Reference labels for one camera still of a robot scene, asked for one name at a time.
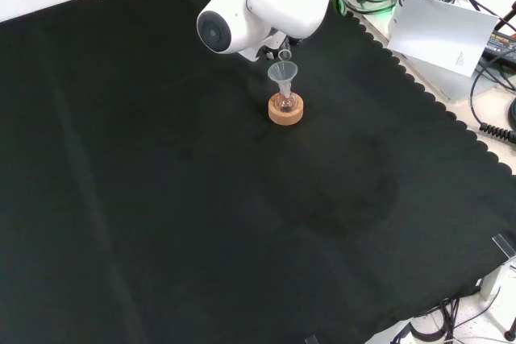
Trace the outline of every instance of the round wooden holder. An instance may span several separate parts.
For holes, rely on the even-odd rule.
[[[291,112],[281,112],[274,106],[274,101],[276,100],[276,96],[278,94],[279,93],[274,94],[270,100],[268,100],[268,116],[278,125],[293,125],[296,122],[299,122],[301,117],[303,117],[304,103],[302,98],[299,97],[299,95],[296,93],[293,93],[293,95],[296,97],[296,101],[298,102],[298,106],[296,106],[296,109],[292,110]]]

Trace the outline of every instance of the white paper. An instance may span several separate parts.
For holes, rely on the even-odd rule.
[[[402,0],[388,48],[470,77],[497,17],[434,0]]]

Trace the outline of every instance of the black fabric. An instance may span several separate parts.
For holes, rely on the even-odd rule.
[[[510,170],[356,20],[294,48],[284,128],[208,1],[0,25],[0,341],[360,344],[502,262]]]

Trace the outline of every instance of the funnel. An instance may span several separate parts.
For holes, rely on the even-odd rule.
[[[298,66],[294,62],[283,60],[276,62],[268,68],[268,77],[280,86],[289,86],[293,78],[298,74]]]
[[[274,102],[275,107],[282,112],[294,110],[297,102],[296,97],[290,92],[290,82],[298,74],[298,66],[294,62],[283,60],[271,65],[267,74],[280,87],[280,92]]]

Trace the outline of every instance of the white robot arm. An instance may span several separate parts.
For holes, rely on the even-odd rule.
[[[286,36],[312,35],[329,0],[211,0],[198,16],[202,42],[220,54],[239,52],[249,60],[263,46],[278,49]]]

